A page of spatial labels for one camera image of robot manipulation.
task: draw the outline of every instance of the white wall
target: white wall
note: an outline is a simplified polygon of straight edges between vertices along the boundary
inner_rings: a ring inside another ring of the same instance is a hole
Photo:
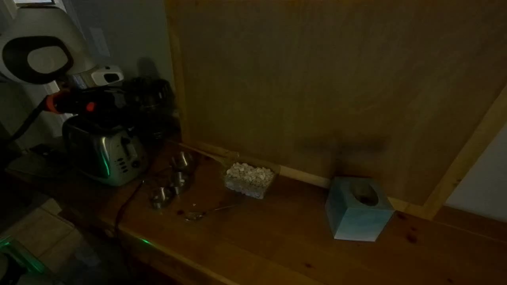
[[[446,204],[507,222],[507,125],[482,153]]]
[[[69,15],[79,21],[79,28],[90,45],[90,52],[99,63],[119,65],[125,76],[131,78],[140,75],[138,68],[140,61],[149,58],[155,64],[161,78],[172,80],[164,0],[63,2]],[[90,28],[103,30],[110,57],[99,54]]]

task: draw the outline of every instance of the small metal cup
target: small metal cup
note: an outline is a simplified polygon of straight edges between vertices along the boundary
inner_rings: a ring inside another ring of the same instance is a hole
[[[172,192],[174,192],[174,194],[180,195],[181,193],[185,192],[190,186],[190,179],[190,175],[184,172],[173,172],[171,175],[171,185],[169,188]]]
[[[192,174],[195,170],[195,161],[188,152],[179,152],[171,158],[172,168],[187,174]]]
[[[165,187],[158,187],[153,190],[152,196],[150,197],[150,203],[153,209],[162,209],[167,206],[174,198],[174,193],[170,189]]]

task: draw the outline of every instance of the wooden countertop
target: wooden countertop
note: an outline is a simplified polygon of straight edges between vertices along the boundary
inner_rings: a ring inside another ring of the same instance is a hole
[[[147,176],[168,167],[166,146]],[[277,177],[263,200],[223,186],[222,166],[201,158],[195,181],[162,210],[151,209],[148,182],[129,204],[122,233],[225,284],[499,284],[507,279],[507,244],[395,213],[376,242],[334,240],[324,212],[327,190]],[[163,180],[164,171],[159,172]],[[112,188],[70,171],[34,179],[43,191],[113,228],[141,178]],[[186,222],[182,211],[238,206]],[[163,271],[162,264],[151,264]]]

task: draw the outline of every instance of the toaster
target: toaster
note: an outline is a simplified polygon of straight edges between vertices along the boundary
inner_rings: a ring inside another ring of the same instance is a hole
[[[139,138],[122,126],[102,128],[78,115],[63,123],[62,136],[72,165],[104,184],[123,185],[148,167]]]

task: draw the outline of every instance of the black cord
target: black cord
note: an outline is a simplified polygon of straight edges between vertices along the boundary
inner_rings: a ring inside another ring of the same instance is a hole
[[[39,105],[37,105],[37,107],[32,110],[32,112],[30,113],[30,115],[28,115],[28,118],[26,118],[26,120],[23,122],[23,124],[21,125],[21,127],[19,127],[19,129],[11,137],[9,137],[8,139],[2,141],[2,143],[1,143],[2,148],[8,146],[13,141],[19,139],[28,130],[28,128],[35,121],[35,119],[37,119],[37,117],[39,116],[39,114],[42,111],[44,111],[44,109],[46,108],[46,98],[47,97],[45,97],[39,103]]]
[[[139,190],[141,190],[141,187],[143,185],[144,185],[144,180],[142,180],[141,183],[139,183],[139,185],[137,186],[137,188],[135,188],[132,195],[130,195],[130,197],[127,199],[127,201],[125,201],[125,203],[123,203],[123,205],[118,210],[118,213],[116,214],[116,218],[115,218],[115,238],[118,242],[118,245],[120,246],[120,250],[122,253],[122,257],[123,257],[123,262],[125,263],[125,267],[127,267],[127,271],[128,271],[128,274],[130,275],[130,277],[134,277],[134,274],[132,273],[132,270],[130,269],[130,264],[128,261],[128,253],[121,243],[120,230],[118,229],[118,226],[123,218],[123,215],[125,214],[125,210],[127,209],[128,204],[134,199],[135,195],[139,192]]]

